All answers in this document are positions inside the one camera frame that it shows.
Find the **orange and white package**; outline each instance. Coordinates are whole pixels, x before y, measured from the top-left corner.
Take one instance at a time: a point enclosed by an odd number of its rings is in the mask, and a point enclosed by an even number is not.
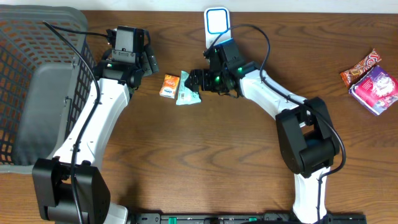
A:
[[[180,82],[180,77],[175,77],[172,75],[165,75],[162,88],[160,89],[160,95],[169,98],[175,98],[177,92],[178,83]]]

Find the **tabletop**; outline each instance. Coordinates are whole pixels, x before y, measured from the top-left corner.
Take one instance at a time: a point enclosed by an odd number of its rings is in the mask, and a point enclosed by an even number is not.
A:
[[[290,210],[294,176],[279,151],[275,121],[244,98],[201,93],[177,106],[159,96],[164,75],[208,68],[201,12],[83,11],[89,31],[118,25],[150,31],[160,72],[142,80],[120,115],[101,173],[111,200],[164,213],[264,213]],[[398,78],[398,15],[232,12],[231,24],[255,24],[269,36],[268,74],[306,98],[319,96],[344,140],[344,169],[327,178],[332,213],[363,213],[368,223],[398,221],[398,103],[374,116],[348,94],[340,72],[375,48]],[[263,36],[232,31],[247,60],[266,54]],[[109,47],[88,37],[97,61]],[[336,167],[341,156],[335,157]],[[0,222],[45,223],[31,175],[0,175]]]

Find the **white wall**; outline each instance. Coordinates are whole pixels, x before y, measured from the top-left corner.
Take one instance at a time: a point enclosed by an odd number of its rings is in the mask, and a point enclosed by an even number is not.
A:
[[[398,13],[398,0],[0,0],[0,4],[70,6],[81,10]]]

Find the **small packet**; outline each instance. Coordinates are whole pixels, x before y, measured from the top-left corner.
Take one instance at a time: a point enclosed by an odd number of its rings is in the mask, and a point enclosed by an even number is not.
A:
[[[164,82],[162,88],[160,89],[159,94],[164,97],[175,98],[175,92],[178,88],[178,82],[180,81],[180,77],[175,77],[172,75],[165,75]]]
[[[200,103],[201,99],[199,93],[191,91],[189,88],[185,87],[185,81],[188,79],[189,73],[181,71],[181,82],[180,89],[178,91],[178,98],[176,105],[191,105],[194,103]]]
[[[351,69],[341,72],[341,78],[344,81],[344,84],[349,88],[352,84],[358,82],[366,72],[373,67],[377,62],[380,62],[380,55],[376,52],[375,49],[366,56],[362,61],[357,63]]]
[[[398,82],[377,65],[354,84],[349,93],[370,112],[380,115],[398,100]]]

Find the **plastic basket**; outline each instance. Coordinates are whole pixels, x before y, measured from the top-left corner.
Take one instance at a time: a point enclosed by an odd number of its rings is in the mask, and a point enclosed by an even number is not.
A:
[[[86,31],[70,7],[0,5],[0,172],[31,173],[76,123],[92,81],[77,55],[43,24]],[[60,31],[95,66],[86,36]]]

